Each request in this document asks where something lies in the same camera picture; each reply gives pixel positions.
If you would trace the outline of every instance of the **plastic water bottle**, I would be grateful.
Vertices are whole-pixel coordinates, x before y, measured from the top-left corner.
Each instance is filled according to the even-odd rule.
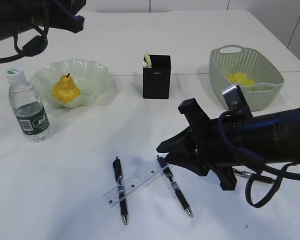
[[[51,135],[51,127],[36,89],[26,80],[21,68],[10,68],[6,72],[9,87],[9,102],[21,127],[30,142],[41,142]]]

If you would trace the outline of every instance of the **pen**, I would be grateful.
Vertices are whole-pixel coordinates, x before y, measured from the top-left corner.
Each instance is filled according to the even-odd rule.
[[[152,63],[151,63],[151,59],[150,59],[150,56],[148,54],[148,50],[147,49],[145,49],[143,51],[143,56],[144,56],[145,62],[148,64],[149,68],[151,69],[152,68]]]
[[[255,173],[252,173],[252,172],[249,172],[249,171],[238,170],[236,168],[232,168],[232,170],[233,170],[234,174],[236,174],[240,177],[246,178],[246,179],[249,179],[252,176],[256,175]],[[255,180],[266,183],[266,184],[273,184],[275,182],[275,179],[273,179],[269,176],[262,176],[262,175],[258,175],[258,174],[257,174]]]
[[[146,63],[146,61],[142,62],[142,67],[148,69],[149,65]]]
[[[161,168],[164,168],[167,165],[164,162],[164,158],[161,156],[157,156],[157,161],[160,164]],[[185,199],[185,196],[182,194],[181,190],[179,189],[178,184],[176,183],[176,181],[174,181],[174,176],[173,176],[170,168],[167,166],[165,169],[163,169],[163,173],[169,179],[171,187],[172,187],[176,197],[180,201],[183,209],[188,213],[188,215],[190,217],[193,217],[190,206],[189,206],[187,200]]]
[[[118,195],[119,199],[124,198],[126,195],[125,187],[123,186],[123,176],[122,176],[122,168],[121,168],[121,162],[118,157],[115,157],[115,160],[113,162],[113,170],[114,170],[114,176],[115,181],[118,185]],[[120,211],[121,211],[121,217],[124,225],[127,225],[128,223],[128,209],[127,209],[127,203],[126,199],[123,199],[120,201]]]

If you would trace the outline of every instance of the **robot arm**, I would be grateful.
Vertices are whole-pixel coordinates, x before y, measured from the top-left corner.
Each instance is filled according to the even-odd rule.
[[[85,19],[75,16],[86,5],[86,0],[0,0],[0,41],[14,38],[16,55],[0,58],[1,63],[42,53],[48,45],[49,28],[78,33]],[[18,34],[35,29],[40,35],[18,48]]]
[[[210,119],[192,98],[178,107],[189,127],[163,141],[159,153],[168,153],[165,162],[186,168],[199,176],[212,170],[220,180],[222,190],[235,190],[237,179],[233,166],[247,166],[256,172],[249,179],[246,199],[259,208],[279,189],[282,178],[300,180],[300,174],[287,168],[300,164],[300,108],[253,117],[239,86],[225,89],[223,97],[230,111]],[[291,163],[282,170],[271,163]],[[277,175],[266,200],[253,204],[251,185],[263,171]]]

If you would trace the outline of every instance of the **white table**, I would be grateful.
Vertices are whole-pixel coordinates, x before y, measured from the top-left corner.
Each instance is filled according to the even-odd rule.
[[[283,76],[277,98],[255,115],[300,107],[300,73]],[[159,177],[128,198],[124,226],[119,208],[102,199],[116,185],[115,156],[128,178],[154,160],[161,141],[188,126],[177,109],[183,100],[196,98],[211,118],[224,109],[207,74],[171,76],[168,100],[143,99],[142,76],[112,79],[93,106],[68,110],[45,103],[53,136],[41,143],[23,139],[8,84],[0,79],[0,240],[300,240],[300,182],[285,179],[269,204],[254,209],[245,200],[245,179],[238,177],[236,191],[222,191],[213,172],[199,177],[176,166],[171,170],[194,217]],[[255,184],[253,197],[268,189]]]
[[[35,58],[8,63],[32,76],[43,66],[71,58],[100,61],[113,75],[141,75],[143,49],[171,55],[172,74],[208,73],[211,50],[229,44],[256,49],[280,72],[300,72],[300,61],[248,11],[157,13],[80,12],[84,30],[50,29],[48,47]],[[21,34],[23,46],[35,31]],[[14,54],[13,40],[0,42],[0,57]]]

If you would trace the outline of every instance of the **green label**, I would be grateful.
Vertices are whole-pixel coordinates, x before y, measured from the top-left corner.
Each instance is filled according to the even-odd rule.
[[[45,108],[33,116],[19,117],[16,116],[22,132],[27,135],[36,135],[42,133],[49,126],[48,117]]]

